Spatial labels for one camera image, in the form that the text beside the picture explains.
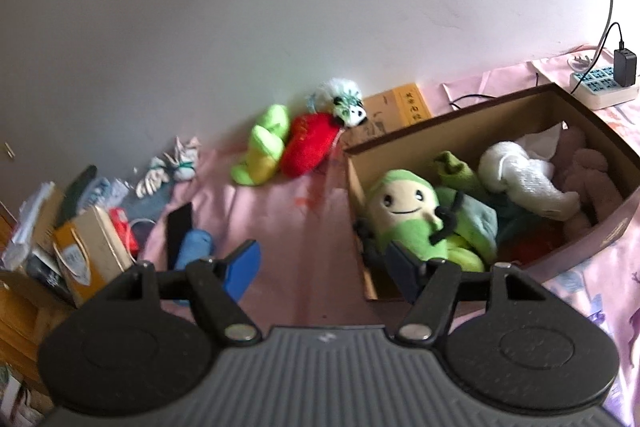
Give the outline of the white green fluffy plush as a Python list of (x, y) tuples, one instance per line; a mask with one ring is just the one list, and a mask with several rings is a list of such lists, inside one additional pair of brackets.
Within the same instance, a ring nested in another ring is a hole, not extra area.
[(354, 80), (332, 78), (309, 95), (309, 113), (329, 113), (344, 128), (355, 128), (368, 119), (362, 92)]

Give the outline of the turquoise fluffy cloth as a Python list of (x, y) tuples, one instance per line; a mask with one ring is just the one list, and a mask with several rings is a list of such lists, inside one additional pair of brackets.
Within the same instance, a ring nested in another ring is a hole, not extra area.
[(500, 202), (495, 207), (498, 220), (498, 232), (496, 241), (501, 244), (508, 239), (526, 232), (534, 225), (538, 225), (541, 221), (541, 217), (535, 215), (507, 199), (505, 202)]

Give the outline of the red small packet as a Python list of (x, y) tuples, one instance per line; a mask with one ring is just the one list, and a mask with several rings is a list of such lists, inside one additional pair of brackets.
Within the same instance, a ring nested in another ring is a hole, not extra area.
[(112, 208), (108, 210), (108, 215), (110, 216), (112, 225), (118, 237), (122, 241), (122, 245), (124, 245), (128, 255), (130, 257), (137, 258), (140, 246), (137, 239), (134, 237), (134, 233), (132, 233), (131, 225), (125, 210), (119, 207)]

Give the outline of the mauve teddy bear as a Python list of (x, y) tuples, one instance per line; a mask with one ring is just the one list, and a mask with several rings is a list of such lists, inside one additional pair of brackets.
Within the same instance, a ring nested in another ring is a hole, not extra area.
[(568, 127), (561, 130), (551, 162), (554, 186), (579, 196), (578, 213), (563, 225), (569, 242), (587, 235), (623, 204), (620, 191), (608, 175), (608, 161), (598, 150), (587, 146), (582, 129)]

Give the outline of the green knitted sock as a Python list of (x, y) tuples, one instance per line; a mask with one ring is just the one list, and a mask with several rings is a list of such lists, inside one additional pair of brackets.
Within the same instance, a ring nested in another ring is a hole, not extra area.
[(461, 191), (481, 202), (490, 199), (476, 172), (463, 160), (444, 150), (434, 158), (434, 166), (440, 182), (446, 187)]

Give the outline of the green bean plush doll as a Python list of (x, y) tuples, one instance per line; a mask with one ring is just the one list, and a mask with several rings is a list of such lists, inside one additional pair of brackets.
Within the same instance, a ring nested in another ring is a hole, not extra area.
[(434, 186), (405, 169), (387, 171), (367, 191), (366, 216), (382, 255), (399, 243), (421, 261), (454, 262), (448, 239), (458, 225), (464, 194), (454, 191), (450, 204), (439, 200)]

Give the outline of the red plush cushion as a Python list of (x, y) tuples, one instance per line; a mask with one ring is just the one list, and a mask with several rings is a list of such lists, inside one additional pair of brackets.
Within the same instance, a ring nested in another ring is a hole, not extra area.
[(330, 113), (296, 117), (280, 159), (281, 172), (288, 178), (298, 178), (314, 170), (329, 154), (341, 129), (341, 124)]

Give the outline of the lime green plush toy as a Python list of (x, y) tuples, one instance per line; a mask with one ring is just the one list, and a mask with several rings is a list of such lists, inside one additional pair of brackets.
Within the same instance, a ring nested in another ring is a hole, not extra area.
[(273, 104), (260, 115), (248, 139), (243, 159), (230, 170), (233, 182), (243, 186), (265, 184), (279, 169), (291, 118), (285, 105)]

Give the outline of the white power strip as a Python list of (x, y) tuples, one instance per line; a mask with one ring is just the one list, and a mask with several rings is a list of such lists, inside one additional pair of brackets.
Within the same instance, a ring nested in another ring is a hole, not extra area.
[(639, 85), (620, 87), (614, 79), (614, 68), (608, 66), (592, 70), (586, 78), (573, 72), (570, 94), (589, 109), (600, 110), (634, 100), (639, 94)]

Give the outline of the black smartphone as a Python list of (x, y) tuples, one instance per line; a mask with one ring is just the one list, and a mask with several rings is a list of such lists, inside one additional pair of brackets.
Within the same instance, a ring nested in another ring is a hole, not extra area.
[(183, 239), (186, 237), (186, 233), (192, 230), (192, 227), (192, 202), (187, 202), (168, 213), (165, 228), (168, 270), (175, 269)]

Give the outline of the yellow plush toy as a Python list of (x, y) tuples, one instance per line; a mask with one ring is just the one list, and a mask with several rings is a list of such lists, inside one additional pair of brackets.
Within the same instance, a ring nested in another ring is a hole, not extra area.
[(446, 259), (454, 262), (464, 272), (485, 271), (483, 259), (472, 251), (471, 245), (460, 235), (450, 235), (445, 239)]

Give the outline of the teal cloth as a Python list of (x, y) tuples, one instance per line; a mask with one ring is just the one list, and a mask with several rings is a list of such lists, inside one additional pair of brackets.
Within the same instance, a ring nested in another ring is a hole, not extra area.
[(492, 265), (497, 261), (497, 213), (479, 200), (453, 188), (439, 186), (435, 188), (439, 204), (451, 208), (457, 196), (462, 197), (460, 206), (454, 212), (457, 225), (454, 233), (463, 237), (484, 261), (484, 265)]

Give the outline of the black charger adapter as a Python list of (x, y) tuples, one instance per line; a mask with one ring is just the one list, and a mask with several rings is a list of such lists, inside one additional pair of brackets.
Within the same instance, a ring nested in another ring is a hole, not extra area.
[(636, 83), (637, 55), (627, 48), (614, 51), (614, 81), (621, 88), (629, 88)]

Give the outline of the white fluffy towel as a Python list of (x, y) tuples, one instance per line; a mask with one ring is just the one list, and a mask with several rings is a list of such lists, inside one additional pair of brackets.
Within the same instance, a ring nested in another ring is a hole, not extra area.
[(579, 211), (576, 192), (562, 192), (552, 183), (553, 167), (531, 158), (520, 144), (498, 142), (480, 156), (477, 176), (487, 191), (506, 193), (515, 205), (535, 215), (567, 221)]

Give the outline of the blue glasses case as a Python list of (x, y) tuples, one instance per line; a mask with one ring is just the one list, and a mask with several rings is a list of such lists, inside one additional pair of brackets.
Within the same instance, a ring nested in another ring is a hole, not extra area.
[(214, 252), (213, 236), (204, 230), (193, 229), (184, 236), (174, 264), (174, 270), (182, 271), (189, 263), (212, 257)]

